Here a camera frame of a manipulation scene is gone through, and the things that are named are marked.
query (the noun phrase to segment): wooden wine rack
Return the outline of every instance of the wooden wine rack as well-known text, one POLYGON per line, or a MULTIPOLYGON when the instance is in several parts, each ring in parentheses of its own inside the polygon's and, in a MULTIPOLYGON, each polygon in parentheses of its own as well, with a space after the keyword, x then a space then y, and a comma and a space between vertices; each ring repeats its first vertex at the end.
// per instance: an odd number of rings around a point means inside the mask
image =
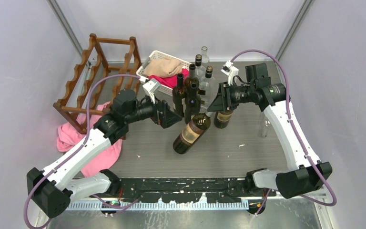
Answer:
MULTIPOLYGON (((137 46, 137 40, 135 37, 130 37, 129 40, 122 40, 122 39, 112 39, 112 38, 102 38, 97 37, 96 34, 91 33, 89 37, 89 47, 86 50, 83 50, 82 53, 82 60, 80 64, 75 65, 74 68, 74 77, 72 80, 68 81, 65 85, 65 95, 62 99, 59 99, 57 102, 53 104, 53 107, 81 134, 86 133, 86 122, 79 124, 76 121, 76 118, 78 114, 85 114, 86 109, 82 108, 83 103, 85 102, 86 95, 93 83, 93 80, 96 77, 96 73, 100 67, 100 65, 103 65, 104 72, 103 72, 103 78, 106 78, 109 76, 109 73, 111 71, 118 71, 119 74, 133 74, 136 75, 137 69, 141 66, 141 58, 140 53, 138 52, 138 46, 137 46), (106 60, 106 57, 104 56, 102 47, 100 46, 100 43, 111 43, 111 44, 122 44, 122 45, 129 45, 130 49, 128 53, 124 56, 124 64, 122 67, 117 66, 110 66, 109 63, 106 60), (75 86, 81 76, 81 73, 88 61, 88 58, 93 50, 95 48, 97 52, 97 63, 91 67, 91 75, 88 79, 84 82, 84 91, 81 95, 77 98, 77 105, 76 107, 70 107, 67 106, 67 103, 71 97, 71 94, 73 90, 75 89, 75 86), (132 68, 129 68, 129 63, 131 58, 134 56, 134 65, 132 68)), ((122 84, 124 81, 124 77, 119 77, 116 85, 113 87, 112 92, 112 98, 111 102, 113 102, 113 99, 115 98, 116 94, 121 90, 122 84)), ((100 83, 99 88, 97 89, 97 92, 92 95, 91 105, 90 105, 90 115, 104 115, 109 111, 109 108, 105 108, 103 111, 95 110, 94 108, 97 105, 97 101, 99 100, 99 96, 102 93, 102 89, 104 86, 104 82, 100 83)), ((128 82, 125 84, 125 89, 133 89, 135 93, 138 92, 138 89, 140 88, 140 81, 138 79, 129 77, 128 82)))

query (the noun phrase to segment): red cloth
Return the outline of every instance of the red cloth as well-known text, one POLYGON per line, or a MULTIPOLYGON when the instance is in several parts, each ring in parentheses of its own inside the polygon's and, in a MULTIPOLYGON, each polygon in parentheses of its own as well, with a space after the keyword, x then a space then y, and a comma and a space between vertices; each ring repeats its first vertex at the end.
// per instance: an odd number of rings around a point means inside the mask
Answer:
MULTIPOLYGON (((183 68, 182 73, 184 75, 184 78, 186 79, 186 77, 189 75, 189 70, 183 68)), ((174 75, 172 77, 168 77, 168 78, 161 78, 161 77, 158 77, 156 75, 151 75, 150 77, 148 77, 148 79, 155 79, 158 82, 160 82, 162 85, 165 85, 165 86, 170 87, 170 88, 174 88, 177 85, 176 75, 174 75)))

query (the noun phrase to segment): dark green wine bottle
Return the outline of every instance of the dark green wine bottle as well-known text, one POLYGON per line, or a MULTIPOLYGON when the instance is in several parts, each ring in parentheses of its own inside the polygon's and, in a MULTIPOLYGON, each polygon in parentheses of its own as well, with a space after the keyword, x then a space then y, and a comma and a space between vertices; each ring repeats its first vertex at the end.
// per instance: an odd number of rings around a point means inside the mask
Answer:
POLYGON ((184 122, 189 123, 194 115, 198 114, 201 109, 201 98, 197 94, 198 84, 192 83, 190 86, 188 95, 184 103, 186 104, 186 109, 184 111, 184 122))
POLYGON ((216 112, 214 117, 214 125, 220 129, 227 127, 233 112, 234 111, 232 110, 227 112, 216 112))
POLYGON ((178 154, 185 154, 211 126, 212 112, 196 114, 173 142, 178 154))
POLYGON ((184 117, 185 98, 187 95, 186 88, 184 87, 184 75, 182 73, 177 74, 177 85, 172 90, 173 98, 173 110, 176 114, 184 117))
POLYGON ((190 64, 189 66, 189 77, 187 77, 185 80, 184 80, 184 86, 186 88, 187 91, 190 90, 190 86, 195 83, 196 85, 199 85, 200 84, 200 81, 199 79, 195 76, 195 64, 190 64))

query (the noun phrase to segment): pink towel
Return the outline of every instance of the pink towel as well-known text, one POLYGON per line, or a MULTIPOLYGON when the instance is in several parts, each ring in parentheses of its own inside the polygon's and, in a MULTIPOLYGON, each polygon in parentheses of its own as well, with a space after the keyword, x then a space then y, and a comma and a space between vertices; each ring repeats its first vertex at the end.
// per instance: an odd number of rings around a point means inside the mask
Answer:
MULTIPOLYGON (((183 68, 182 73, 184 75, 184 78, 186 78, 189 75, 189 70, 183 68)), ((168 78, 161 78, 161 77, 158 77, 156 75, 151 75, 150 77, 148 77, 148 79, 155 79, 158 82, 160 82, 162 85, 165 85, 165 86, 170 87, 170 88, 174 88, 177 84, 176 75, 174 75, 172 77, 168 77, 168 78)))
MULTIPOLYGON (((101 111, 106 107, 110 102, 107 102, 102 105, 97 106, 97 110, 101 111)), ((91 126, 93 128, 93 124, 99 120, 100 115, 92 115, 91 116, 91 126)), ((76 118, 78 123, 85 122, 86 114, 80 114, 76 118)), ((57 138, 57 148, 60 152, 67 152, 72 147, 74 147, 85 135, 80 134, 78 131, 73 128, 70 123, 65 123, 58 127, 58 138, 57 138)), ((90 161, 81 172, 85 177, 91 177, 97 174, 102 169, 110 168, 119 158, 121 151, 122 140, 118 140, 112 146, 98 154, 92 161, 90 161)))

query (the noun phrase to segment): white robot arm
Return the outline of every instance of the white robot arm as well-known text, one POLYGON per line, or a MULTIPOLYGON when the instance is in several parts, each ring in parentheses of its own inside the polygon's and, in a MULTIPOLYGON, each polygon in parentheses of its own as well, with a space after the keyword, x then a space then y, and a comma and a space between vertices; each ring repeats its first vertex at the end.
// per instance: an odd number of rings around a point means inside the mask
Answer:
POLYGON ((70 203, 78 199, 97 193, 114 195, 119 190, 121 185, 119 178, 107 169, 92 177, 76 180, 73 178, 95 156, 124 136, 128 132, 129 123, 150 118, 162 128, 168 128, 182 120, 179 115, 170 110, 165 100, 159 101, 154 96, 153 93, 159 85, 155 79, 148 81, 143 86, 147 95, 141 102, 138 102, 134 91, 121 90, 114 99, 109 113, 94 124, 85 144, 86 139, 83 138, 43 170, 33 168, 27 173, 30 193, 44 176, 54 170, 54 173, 43 181, 31 198, 49 218, 60 215, 70 203), (68 158, 68 161, 55 170, 58 164, 68 158))
MULTIPOLYGON (((320 189, 323 182, 306 158, 288 120, 285 86, 281 83, 271 84, 270 77, 264 75, 260 78, 252 79, 249 83, 243 82, 241 85, 236 85, 234 82, 235 75, 233 74, 237 74, 238 69, 233 67, 230 61, 227 61, 221 71, 228 75, 228 82, 219 84, 218 95, 207 111, 226 112, 236 109, 240 103, 252 102, 259 105, 260 110, 264 112, 276 131, 287 160, 287 171, 259 169, 248 172, 246 179, 251 186, 250 189, 270 188, 278 190, 285 198, 292 198, 320 189)), ((289 108, 291 120, 308 149, 308 155, 323 177, 327 179, 332 173, 330 163, 322 163, 318 155, 308 144, 294 114, 291 101, 289 102, 289 108)))

